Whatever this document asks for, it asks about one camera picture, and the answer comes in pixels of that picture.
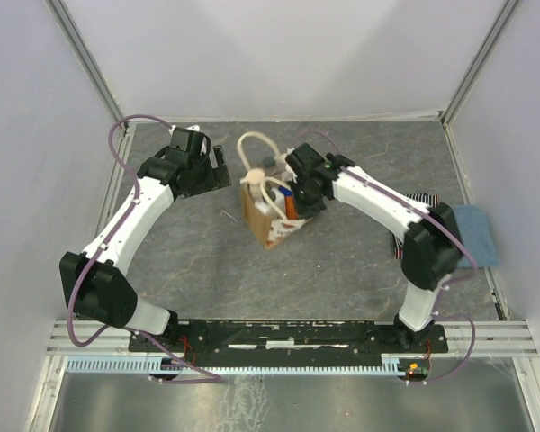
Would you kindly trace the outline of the brown canvas tote bag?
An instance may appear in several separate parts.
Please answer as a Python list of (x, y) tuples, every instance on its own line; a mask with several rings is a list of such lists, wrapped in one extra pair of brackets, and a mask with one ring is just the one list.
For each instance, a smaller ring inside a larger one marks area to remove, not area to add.
[[(271, 156), (256, 165), (250, 163), (244, 149), (248, 139), (265, 143), (271, 149)], [(295, 209), (290, 186), (295, 174), (286, 163), (293, 149), (282, 152), (271, 138), (259, 131), (245, 132), (239, 137), (236, 149), (246, 170), (239, 181), (243, 219), (264, 248), (273, 248), (311, 221)]]

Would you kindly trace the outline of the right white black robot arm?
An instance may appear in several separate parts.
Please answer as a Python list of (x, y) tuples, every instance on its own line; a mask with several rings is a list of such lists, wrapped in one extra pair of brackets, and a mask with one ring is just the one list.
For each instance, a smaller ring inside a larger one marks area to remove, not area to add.
[(390, 341), (412, 352), (433, 324), (439, 290), (452, 280), (464, 254), (454, 210), (397, 193), (342, 155), (321, 156), (304, 143), (285, 157), (297, 214), (306, 219), (326, 209), (325, 199), (348, 204), (384, 226), (400, 243), (400, 268), (408, 281)]

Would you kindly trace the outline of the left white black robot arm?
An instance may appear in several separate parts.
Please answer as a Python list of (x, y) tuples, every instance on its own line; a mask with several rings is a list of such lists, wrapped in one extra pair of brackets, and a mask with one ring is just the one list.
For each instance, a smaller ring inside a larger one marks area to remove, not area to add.
[(141, 164), (133, 187), (102, 232), (82, 252), (67, 252), (59, 270), (70, 315), (149, 333), (161, 351), (180, 341), (177, 315), (143, 300), (127, 279), (142, 241), (176, 200), (231, 184), (221, 146), (198, 126), (173, 128), (169, 144)]

